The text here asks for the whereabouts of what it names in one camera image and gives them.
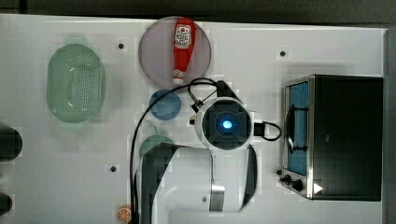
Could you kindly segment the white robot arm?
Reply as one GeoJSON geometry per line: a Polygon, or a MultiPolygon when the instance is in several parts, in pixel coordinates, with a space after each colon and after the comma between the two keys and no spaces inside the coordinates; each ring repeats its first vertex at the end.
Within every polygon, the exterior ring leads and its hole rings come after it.
{"type": "Polygon", "coordinates": [[[255,194],[257,154],[251,113],[223,81],[196,109],[201,147],[160,143],[141,158],[138,224],[168,224],[173,210],[236,213],[255,194]]]}

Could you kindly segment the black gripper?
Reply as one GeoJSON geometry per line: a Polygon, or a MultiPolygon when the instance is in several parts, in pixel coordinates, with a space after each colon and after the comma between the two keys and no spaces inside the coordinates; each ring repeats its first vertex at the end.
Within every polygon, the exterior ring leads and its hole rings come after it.
{"type": "Polygon", "coordinates": [[[219,80],[216,82],[216,88],[217,88],[216,93],[218,97],[231,97],[237,101],[240,101],[240,99],[233,92],[230,86],[223,80],[219,80]]]}

